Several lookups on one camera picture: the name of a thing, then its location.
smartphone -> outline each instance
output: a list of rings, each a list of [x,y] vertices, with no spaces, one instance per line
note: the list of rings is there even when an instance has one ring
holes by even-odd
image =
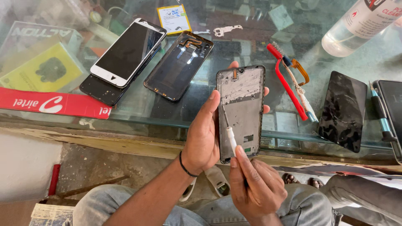
[[[216,89],[221,94],[218,106],[221,163],[229,163],[234,156],[223,107],[236,144],[243,147],[248,157],[260,151],[264,86],[265,67],[262,65],[231,68],[216,74]]]
[[[402,82],[391,80],[377,80],[373,82],[373,87],[384,103],[386,117],[390,131],[397,138],[392,141],[392,149],[399,164],[402,164]]]
[[[183,31],[144,81],[144,86],[178,101],[211,51],[213,43]]]
[[[148,57],[148,59],[142,64],[141,68],[137,73],[131,78],[131,81],[127,86],[120,88],[112,85],[105,80],[90,74],[80,85],[81,92],[109,105],[115,106],[123,94],[128,90],[131,83],[139,76],[142,70],[148,65],[149,61],[155,56],[156,52],[160,49],[160,44],[155,50],[155,52]]]
[[[355,153],[360,151],[366,105],[364,82],[332,71],[318,134]]]
[[[125,87],[165,36],[164,28],[137,18],[90,71],[117,87]]]

white phone display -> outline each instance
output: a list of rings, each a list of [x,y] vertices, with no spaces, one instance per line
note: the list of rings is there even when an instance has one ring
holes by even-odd
[[[91,67],[91,73],[125,87],[165,36],[164,28],[137,18]]]

hand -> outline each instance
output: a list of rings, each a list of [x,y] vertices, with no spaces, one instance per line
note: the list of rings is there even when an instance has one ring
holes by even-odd
[[[275,212],[287,197],[279,173],[259,160],[250,162],[240,145],[236,147],[236,156],[230,161],[229,173],[236,208],[251,225],[262,224],[265,220],[272,222],[274,218],[279,220]]]
[[[239,63],[233,61],[228,69],[238,67]],[[265,87],[264,96],[268,93],[269,89]],[[212,91],[190,125],[182,152],[182,163],[191,174],[199,175],[219,160],[219,122],[216,109],[220,98],[217,90]],[[263,113],[268,112],[269,106],[264,105]]]

spray bottle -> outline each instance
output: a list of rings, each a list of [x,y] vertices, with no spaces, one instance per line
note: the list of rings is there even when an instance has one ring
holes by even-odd
[[[358,0],[324,35],[322,47],[346,57],[402,16],[402,0]]]

adhesive residue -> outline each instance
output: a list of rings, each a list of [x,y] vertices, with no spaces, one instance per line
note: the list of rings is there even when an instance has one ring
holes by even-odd
[[[227,71],[221,74],[222,104],[242,97],[249,97],[260,92],[260,69],[248,69],[242,74],[237,73],[238,79],[232,81],[233,72]]]

